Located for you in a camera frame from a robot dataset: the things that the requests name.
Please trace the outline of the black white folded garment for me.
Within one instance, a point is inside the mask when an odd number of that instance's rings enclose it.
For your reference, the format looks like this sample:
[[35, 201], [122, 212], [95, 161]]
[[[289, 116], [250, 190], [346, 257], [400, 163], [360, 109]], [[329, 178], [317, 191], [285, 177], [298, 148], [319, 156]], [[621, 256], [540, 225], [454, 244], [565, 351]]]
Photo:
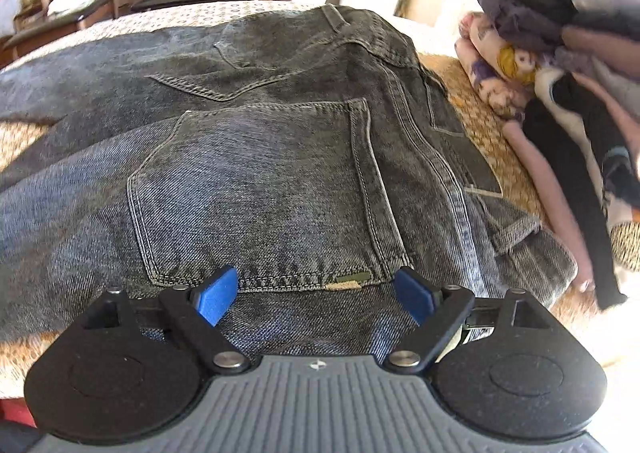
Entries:
[[579, 261], [575, 283], [596, 291], [601, 310], [627, 296], [618, 277], [639, 270], [639, 126], [584, 76], [545, 68], [526, 106], [525, 140], [548, 162], [568, 219], [550, 213]]

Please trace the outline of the pink cartoon print folded garment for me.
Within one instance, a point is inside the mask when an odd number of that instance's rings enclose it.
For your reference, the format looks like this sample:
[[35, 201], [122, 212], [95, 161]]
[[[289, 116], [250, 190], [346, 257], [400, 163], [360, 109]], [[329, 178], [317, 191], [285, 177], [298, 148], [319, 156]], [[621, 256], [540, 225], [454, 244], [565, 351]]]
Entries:
[[459, 32], [454, 50], [472, 89], [498, 117], [521, 118], [544, 60], [501, 38], [484, 13], [462, 17]]

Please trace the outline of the mauve folded garments stack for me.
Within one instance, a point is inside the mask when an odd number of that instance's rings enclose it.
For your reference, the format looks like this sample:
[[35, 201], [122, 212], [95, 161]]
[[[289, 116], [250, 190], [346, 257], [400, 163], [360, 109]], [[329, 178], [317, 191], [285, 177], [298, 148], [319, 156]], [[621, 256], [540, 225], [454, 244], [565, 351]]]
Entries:
[[[516, 0], [477, 2], [476, 12], [489, 18], [501, 38], [544, 60], [538, 72], [551, 67], [588, 78], [639, 126], [639, 0], [573, 0], [577, 13], [568, 23]], [[548, 162], [525, 140], [524, 116], [525, 109], [521, 118], [503, 119], [504, 136], [532, 177], [548, 217], [554, 213], [566, 221], [568, 208]], [[556, 235], [574, 255], [573, 239]]]

